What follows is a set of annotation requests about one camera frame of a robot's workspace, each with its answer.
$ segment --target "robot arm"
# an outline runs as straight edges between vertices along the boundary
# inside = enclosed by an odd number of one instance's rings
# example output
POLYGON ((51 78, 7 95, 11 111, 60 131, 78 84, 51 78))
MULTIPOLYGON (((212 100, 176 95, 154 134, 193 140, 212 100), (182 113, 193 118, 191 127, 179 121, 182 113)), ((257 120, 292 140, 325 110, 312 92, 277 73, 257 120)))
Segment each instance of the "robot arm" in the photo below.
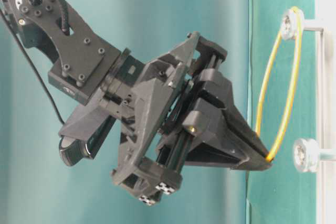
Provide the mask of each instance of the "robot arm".
POLYGON ((54 64, 49 83, 80 103, 59 131, 66 165, 93 159, 120 120, 118 167, 111 176, 147 205, 180 188, 185 164, 270 167, 268 151, 234 105, 231 82, 218 71, 226 50, 198 32, 142 63, 96 35, 65 0, 2 2, 23 45, 54 64), (158 155, 151 160, 146 152, 156 134, 158 155))

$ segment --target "yellow wire loop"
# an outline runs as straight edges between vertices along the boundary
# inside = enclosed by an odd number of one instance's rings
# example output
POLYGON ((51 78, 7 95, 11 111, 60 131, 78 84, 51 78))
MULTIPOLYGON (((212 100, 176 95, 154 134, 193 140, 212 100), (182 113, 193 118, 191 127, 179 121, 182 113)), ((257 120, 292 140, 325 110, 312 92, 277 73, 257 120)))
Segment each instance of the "yellow wire loop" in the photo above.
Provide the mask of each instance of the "yellow wire loop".
MULTIPOLYGON (((271 162, 274 157, 276 156, 282 140, 284 138, 287 126, 288 126, 288 122, 290 119, 290 115, 291 115, 291 111, 292 111, 292 107, 293 107, 293 101, 294 101, 294 96, 295 96, 295 90, 296 90, 296 84, 298 81, 298 75, 299 75, 299 65, 300 65, 300 58, 301 58, 301 44, 302 44, 302 24, 301 24, 301 18, 299 15, 300 9, 297 7, 292 7, 291 8, 292 11, 295 12, 296 17, 297 17, 297 33, 295 36, 295 53, 294 53, 294 60, 293 60, 293 67, 292 67, 292 73, 291 73, 291 78, 290 78, 290 83, 289 83, 289 88, 288 88, 288 93, 287 93, 287 101, 286 101, 286 106, 284 109, 284 113, 282 115, 282 119, 281 119, 281 123, 280 123, 280 127, 278 130, 278 134, 276 136, 275 142, 271 148, 271 150, 269 151, 266 160, 268 162, 271 162)), ((255 131, 257 133, 257 135, 260 135, 260 126, 261 126, 261 119, 262 119, 262 107, 264 104, 264 100, 265 100, 265 93, 267 90, 267 85, 268 85, 268 81, 269 81, 269 76, 270 76, 270 72, 271 69, 273 67, 273 63, 279 48, 281 42, 281 32, 279 31, 276 41, 274 43, 271 55, 269 57, 268 60, 268 64, 267 64, 267 68, 266 68, 266 72, 264 75, 264 80, 263 80, 263 84, 261 86, 261 91, 260 91, 260 95, 259 95, 259 101, 258 101, 258 108, 257 108, 257 117, 256 117, 256 128, 255 131)))

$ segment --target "green curtain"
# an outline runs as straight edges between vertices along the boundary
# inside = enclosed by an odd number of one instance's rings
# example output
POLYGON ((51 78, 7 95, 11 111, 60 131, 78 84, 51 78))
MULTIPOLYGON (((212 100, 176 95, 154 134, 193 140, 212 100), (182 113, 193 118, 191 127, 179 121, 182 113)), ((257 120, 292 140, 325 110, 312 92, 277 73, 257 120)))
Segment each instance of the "green curtain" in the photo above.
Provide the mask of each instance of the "green curtain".
MULTIPOLYGON (((253 124, 268 57, 285 10, 301 8, 314 18, 314 0, 250 0, 251 106, 253 124)), ((260 137, 270 149, 278 132, 292 68, 294 41, 283 41, 275 60, 265 97, 260 137)), ((292 161, 292 145, 300 137, 315 138, 315 39, 304 32, 302 56, 292 116, 284 142, 271 169, 251 172, 248 178, 250 221, 257 224, 316 221, 316 176, 299 174, 292 161)))
MULTIPOLYGON (((189 31, 228 50, 223 74, 247 115, 248 0, 67 0, 102 38, 141 61, 169 51, 189 31)), ((13 40, 0 25, 0 223, 245 223, 245 173, 185 167, 182 188, 148 208, 119 187, 120 124, 94 161, 66 167, 58 155, 60 125, 13 40)), ((28 50, 47 81, 51 63, 28 50)), ((76 103, 48 85, 66 119, 76 103)))

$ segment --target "teal wall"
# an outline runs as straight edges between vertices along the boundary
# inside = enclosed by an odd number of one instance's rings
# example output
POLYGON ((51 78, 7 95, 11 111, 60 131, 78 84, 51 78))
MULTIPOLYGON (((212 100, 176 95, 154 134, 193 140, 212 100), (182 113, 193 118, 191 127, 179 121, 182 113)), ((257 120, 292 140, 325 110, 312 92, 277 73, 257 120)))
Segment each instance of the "teal wall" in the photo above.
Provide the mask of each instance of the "teal wall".
MULTIPOLYGON (((198 30, 229 52, 224 75, 247 115, 248 0, 67 0, 119 49, 148 61, 198 30)), ((113 186, 120 124, 94 161, 66 167, 60 125, 8 32, 0 25, 0 223, 245 223, 245 173, 185 167, 181 190, 148 208, 113 186)), ((50 62, 30 49, 46 80, 50 62)), ((76 103, 49 86, 64 118, 76 103)))
MULTIPOLYGON (((262 79, 282 15, 291 6, 298 6, 307 19, 314 19, 314 0, 250 0, 250 3, 251 118, 254 125, 262 79)), ((278 132, 286 103, 294 47, 293 40, 281 43, 265 96, 260 137, 269 149, 278 132)), ((314 33, 304 32, 297 91, 284 142, 271 169, 249 174, 252 223, 316 222, 316 176, 299 174, 292 161, 294 141, 300 137, 315 138, 316 134, 315 68, 314 33)))

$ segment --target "bolt head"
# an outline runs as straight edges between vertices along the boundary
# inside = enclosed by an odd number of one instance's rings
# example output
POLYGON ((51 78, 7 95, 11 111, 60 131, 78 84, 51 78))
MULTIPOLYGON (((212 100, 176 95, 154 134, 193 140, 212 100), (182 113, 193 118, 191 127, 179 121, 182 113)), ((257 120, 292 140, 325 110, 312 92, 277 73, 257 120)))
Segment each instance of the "bolt head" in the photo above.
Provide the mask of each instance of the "bolt head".
POLYGON ((21 25, 21 26, 24 26, 25 24, 26 24, 26 21, 24 20, 24 19, 19 19, 19 24, 21 25))
POLYGON ((99 48, 99 49, 98 49, 98 53, 99 53, 100 55, 105 54, 105 49, 104 49, 104 48, 99 48))
POLYGON ((53 8, 50 6, 50 5, 47 5, 46 6, 46 11, 47 12, 51 12, 53 10, 53 8))
POLYGON ((88 45, 91 43, 91 40, 89 38, 84 39, 84 44, 88 45))
POLYGON ((318 167, 320 149, 314 139, 297 139, 293 145, 293 162, 301 172, 315 173, 318 167))
POLYGON ((34 14, 36 17, 40 17, 42 15, 42 12, 40 10, 36 10, 34 14))
POLYGON ((65 72, 69 71, 69 70, 70 70, 70 65, 69 65, 69 64, 64 64, 64 65, 63 65, 63 70, 64 70, 65 72))
POLYGON ((78 76, 78 80, 80 80, 80 81, 84 81, 84 80, 85 80, 85 75, 81 73, 81 74, 78 76))
POLYGON ((21 12, 24 14, 27 14, 29 12, 29 8, 27 6, 22 6, 21 7, 21 12))

